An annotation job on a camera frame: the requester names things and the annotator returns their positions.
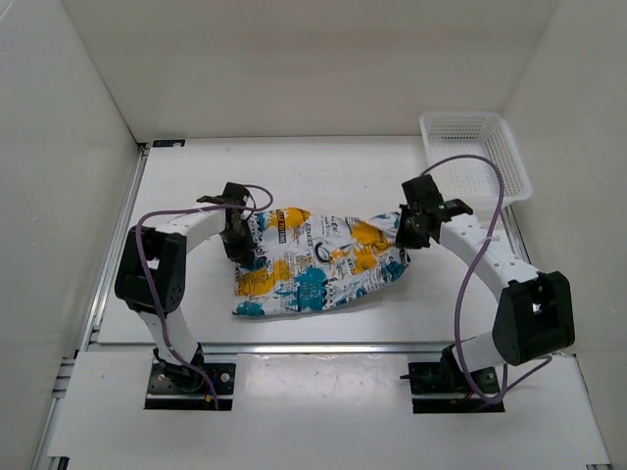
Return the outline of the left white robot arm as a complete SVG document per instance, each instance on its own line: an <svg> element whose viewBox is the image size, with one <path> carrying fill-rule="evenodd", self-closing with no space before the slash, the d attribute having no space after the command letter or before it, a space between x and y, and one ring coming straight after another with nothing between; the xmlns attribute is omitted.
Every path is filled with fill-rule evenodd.
<svg viewBox="0 0 627 470"><path fill-rule="evenodd" d="M203 196L189 209L148 212L128 230L124 242L115 295L146 324L156 344L156 361L186 393L215 392L202 347L182 313L187 256L218 236L228 259L254 263L248 218L259 209L252 188L228 182L220 195Z"/></svg>

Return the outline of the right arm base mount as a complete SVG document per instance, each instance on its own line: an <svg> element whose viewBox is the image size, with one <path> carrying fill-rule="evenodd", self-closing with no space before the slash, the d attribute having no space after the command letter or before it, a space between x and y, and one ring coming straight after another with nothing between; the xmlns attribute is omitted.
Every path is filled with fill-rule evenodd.
<svg viewBox="0 0 627 470"><path fill-rule="evenodd" d="M400 376L410 384L414 414L503 413L502 402L488 404L468 384L455 356L445 351L439 361L415 361Z"/></svg>

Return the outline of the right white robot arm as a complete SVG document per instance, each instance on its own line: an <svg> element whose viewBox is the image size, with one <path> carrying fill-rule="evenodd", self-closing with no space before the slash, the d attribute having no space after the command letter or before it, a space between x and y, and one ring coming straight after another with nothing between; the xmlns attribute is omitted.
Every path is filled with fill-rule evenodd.
<svg viewBox="0 0 627 470"><path fill-rule="evenodd" d="M561 272L544 273L518 258L489 234L469 205L444 200L431 176L415 177L402 188L407 201L397 245L419 250L438 243L461 259L498 303L490 331L443 350L436 379L460 392L476 371L517 366L573 345L571 289Z"/></svg>

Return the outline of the patterned white shorts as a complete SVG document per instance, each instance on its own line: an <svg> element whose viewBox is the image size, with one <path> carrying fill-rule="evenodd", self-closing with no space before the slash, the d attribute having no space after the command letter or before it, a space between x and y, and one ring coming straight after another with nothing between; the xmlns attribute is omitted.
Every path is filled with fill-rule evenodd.
<svg viewBox="0 0 627 470"><path fill-rule="evenodd" d="M233 313L319 313L387 287L410 264L396 245L400 223L397 211L368 219L299 208L253 215L255 258L235 265Z"/></svg>

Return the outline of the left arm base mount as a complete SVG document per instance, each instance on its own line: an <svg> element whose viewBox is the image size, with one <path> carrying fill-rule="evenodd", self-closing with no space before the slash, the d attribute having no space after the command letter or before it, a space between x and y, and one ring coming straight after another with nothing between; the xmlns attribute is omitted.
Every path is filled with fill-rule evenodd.
<svg viewBox="0 0 627 470"><path fill-rule="evenodd" d="M205 379L196 372L181 375L171 367L153 360L146 387L144 408L147 410L230 411L233 406L236 379L235 362L208 362Z"/></svg>

